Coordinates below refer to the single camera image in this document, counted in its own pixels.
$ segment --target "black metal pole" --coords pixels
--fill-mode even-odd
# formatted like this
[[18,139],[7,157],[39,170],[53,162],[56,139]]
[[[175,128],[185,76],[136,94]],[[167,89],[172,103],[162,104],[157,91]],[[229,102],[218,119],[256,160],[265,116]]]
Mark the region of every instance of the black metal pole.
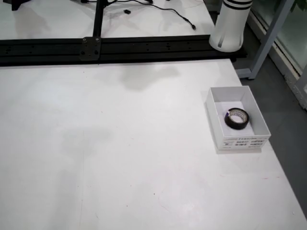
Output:
[[101,37],[102,18],[107,3],[107,0],[97,0],[93,37]]

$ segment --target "metal bracket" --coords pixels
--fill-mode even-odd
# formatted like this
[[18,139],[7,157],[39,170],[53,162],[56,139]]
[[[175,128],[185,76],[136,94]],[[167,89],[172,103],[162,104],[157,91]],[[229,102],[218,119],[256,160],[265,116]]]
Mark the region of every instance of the metal bracket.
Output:
[[80,50],[81,61],[97,61],[100,57],[101,38],[85,37]]

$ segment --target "white cylinder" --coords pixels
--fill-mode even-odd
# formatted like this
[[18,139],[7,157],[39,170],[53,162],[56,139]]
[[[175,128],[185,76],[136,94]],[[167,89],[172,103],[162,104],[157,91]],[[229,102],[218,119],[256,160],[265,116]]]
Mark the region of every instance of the white cylinder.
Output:
[[235,52],[243,45],[243,32],[252,0],[224,0],[210,45],[222,52]]

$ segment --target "black metal rail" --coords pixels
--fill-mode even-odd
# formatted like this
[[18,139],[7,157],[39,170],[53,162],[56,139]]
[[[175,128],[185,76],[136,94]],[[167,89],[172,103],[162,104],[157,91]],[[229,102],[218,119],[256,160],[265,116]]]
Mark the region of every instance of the black metal rail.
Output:
[[209,35],[101,38],[103,9],[107,4],[107,0],[97,2],[93,37],[0,40],[0,66],[236,60],[247,56],[244,49],[234,53],[213,49]]

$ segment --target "glass window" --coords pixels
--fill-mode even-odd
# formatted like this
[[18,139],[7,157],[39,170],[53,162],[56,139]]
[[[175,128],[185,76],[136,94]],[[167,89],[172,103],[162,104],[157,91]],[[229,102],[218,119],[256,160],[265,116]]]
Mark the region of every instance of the glass window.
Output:
[[[280,2],[281,0],[255,0],[252,9],[258,19],[269,26]],[[304,69],[307,64],[306,24],[307,0],[295,0],[277,37],[281,50],[300,70]]]

